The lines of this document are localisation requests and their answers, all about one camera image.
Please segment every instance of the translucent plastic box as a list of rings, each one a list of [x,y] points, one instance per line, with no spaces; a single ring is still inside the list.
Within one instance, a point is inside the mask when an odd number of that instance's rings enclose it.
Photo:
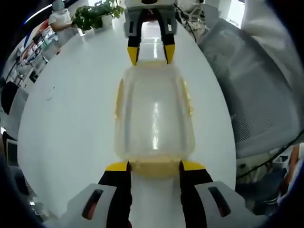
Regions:
[[[137,166],[176,166],[194,150],[192,113],[187,85],[174,65],[129,68],[117,93],[116,153]]]

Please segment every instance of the potted plant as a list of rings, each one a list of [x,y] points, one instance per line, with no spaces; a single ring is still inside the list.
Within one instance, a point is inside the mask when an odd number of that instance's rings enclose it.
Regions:
[[[119,18],[123,13],[123,8],[114,6],[114,0],[107,0],[106,2],[97,2],[93,7],[82,6],[76,10],[73,16],[73,21],[82,30],[95,31],[102,30],[112,24],[112,18]]]

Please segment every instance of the white tabletop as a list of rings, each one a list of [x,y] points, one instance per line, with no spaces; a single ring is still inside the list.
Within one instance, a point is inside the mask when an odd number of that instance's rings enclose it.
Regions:
[[[42,71],[26,103],[19,129],[18,161],[37,196],[55,215],[105,168],[114,153],[115,94],[131,66],[122,23],[76,35]],[[155,24],[143,25],[140,59],[164,58]],[[214,181],[235,187],[236,151],[227,105],[206,58],[178,25],[173,64],[192,99],[196,147],[190,160],[206,166]],[[134,228],[184,227],[178,180],[132,176]]]

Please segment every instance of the cable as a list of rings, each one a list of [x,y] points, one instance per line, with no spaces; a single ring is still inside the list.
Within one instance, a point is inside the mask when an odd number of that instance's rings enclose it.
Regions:
[[[249,170],[248,172],[245,172],[244,174],[240,175],[237,177],[237,180],[240,178],[243,178],[245,176],[247,176],[249,173],[251,173],[254,170],[257,170],[258,168],[262,167],[263,165],[266,165],[270,162],[272,162],[277,156],[279,156],[280,154],[282,154],[285,150],[287,150],[298,138],[300,138],[300,136],[304,133],[304,130],[302,130],[300,132],[300,134],[296,137],[296,139],[294,139],[293,141],[291,141],[286,147],[282,147],[274,156],[272,156],[270,159],[268,159],[266,162],[263,162],[262,164],[252,168],[251,170]]]
[[[193,32],[193,30],[192,30],[192,28],[191,28],[191,26],[190,26],[188,20],[186,19],[186,14],[185,14],[185,13],[184,13],[176,4],[174,4],[174,6],[181,12],[181,15],[183,16],[183,18],[184,18],[185,21],[186,21],[186,24],[188,25],[188,27],[189,27],[190,30],[191,30],[191,33],[192,33],[192,35],[193,35],[193,37],[194,37],[194,40],[195,40],[195,43],[197,43],[196,37],[195,37],[195,35],[194,35],[194,32]]]

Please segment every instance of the green leaves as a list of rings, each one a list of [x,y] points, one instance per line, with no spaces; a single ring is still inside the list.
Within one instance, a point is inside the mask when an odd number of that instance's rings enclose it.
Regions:
[[[115,0],[107,0],[106,2],[97,2],[95,6],[82,6],[76,10],[73,21],[82,30],[90,30],[91,27],[102,28],[102,16],[112,14],[114,18],[119,18],[124,12],[123,7],[115,6]]]

